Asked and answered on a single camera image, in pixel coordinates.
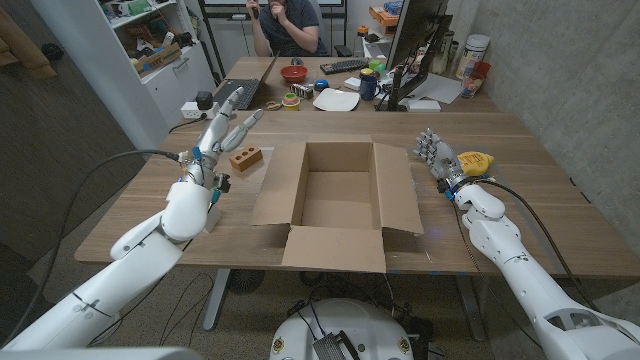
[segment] desk surface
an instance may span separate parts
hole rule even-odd
[[[269,67],[271,60],[273,60],[273,58],[242,57],[240,58],[240,60],[238,60],[233,69],[231,69],[229,74],[227,74],[226,78],[261,79],[262,75]],[[341,90],[353,91],[344,87],[344,81],[350,77],[358,77],[358,70],[333,75],[325,75],[322,70],[320,70],[321,64],[344,61],[348,59],[312,57],[302,58],[302,60],[304,61],[305,66],[309,69],[305,83],[313,83],[316,79],[325,79],[329,82],[329,85],[332,88],[341,86]],[[278,58],[278,60],[276,60],[276,63],[265,82],[266,86],[262,87],[262,89],[258,92],[256,99],[254,99],[254,103],[252,104],[254,108],[264,108],[264,104],[267,101],[282,101],[284,95],[290,92],[289,84],[287,84],[282,78],[282,75],[280,75],[280,70],[287,65],[291,65],[291,58],[289,57]],[[360,101],[355,110],[374,111],[374,106],[377,104],[378,100]],[[458,97],[451,104],[440,103],[440,107],[442,112],[499,112],[498,108],[493,104],[489,96],[483,91],[480,91],[472,99],[463,99],[461,97]],[[303,100],[302,103],[300,103],[300,110],[322,111],[313,106],[313,99]]]
[[[233,125],[249,116],[238,112]],[[163,150],[190,148],[205,124],[196,123],[169,135]],[[263,147],[264,160],[243,173],[234,170],[224,155],[217,167],[231,175],[231,191],[219,202],[223,218],[210,234],[201,234],[185,252],[182,265],[297,270],[280,265],[287,226],[249,226],[251,212],[271,158],[271,147],[304,141],[310,134],[333,132],[368,134],[374,141],[410,149],[417,133],[430,127],[457,151],[484,150],[496,160],[490,170],[502,183],[520,193],[535,209],[553,235],[576,276],[637,277],[640,261],[604,218],[580,195],[568,176],[513,115],[485,114],[397,114],[381,112],[332,113],[267,112],[249,133],[244,144]],[[409,156],[416,182],[422,236],[401,232],[384,233],[387,270],[413,273],[476,273],[461,240],[454,210],[426,164]],[[89,237],[78,248],[76,259],[109,262],[113,243],[133,226],[162,210],[169,187],[181,175],[174,162],[154,157],[131,181]],[[505,202],[507,215],[520,228],[525,246],[554,275],[563,274],[550,246],[533,226],[530,216],[513,198],[485,186]],[[486,273],[497,269],[473,249]]]

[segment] man's hand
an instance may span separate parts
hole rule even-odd
[[[257,20],[258,17],[255,16],[254,12],[260,13],[260,4],[256,0],[247,0],[247,11],[249,12],[249,17],[251,20]]]
[[[278,22],[282,26],[289,22],[289,19],[287,19],[287,15],[285,14],[284,6],[280,4],[271,5],[271,15],[273,15],[274,18],[278,19]]]

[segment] whiteboard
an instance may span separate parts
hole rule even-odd
[[[343,1],[346,0],[316,0],[320,6],[323,5],[342,5]],[[260,5],[267,5],[267,0],[259,0]],[[204,0],[206,5],[216,5],[216,6],[239,6],[245,5],[247,0]]]

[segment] orange brick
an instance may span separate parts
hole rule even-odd
[[[229,162],[236,170],[242,172],[262,159],[262,151],[255,145],[247,145],[241,151],[231,155]]]

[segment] office chair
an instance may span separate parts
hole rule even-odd
[[[320,4],[318,4],[318,0],[309,0],[309,3],[313,7],[313,10],[316,12],[316,17],[318,18],[318,37],[320,38],[320,40],[322,40],[322,43],[325,44],[326,46],[328,44],[326,39],[328,38],[327,38],[327,33],[325,32],[324,19],[322,19],[322,11],[320,10]],[[353,56],[353,52],[344,45],[336,45],[333,48],[336,49],[336,53],[338,54],[338,57]]]

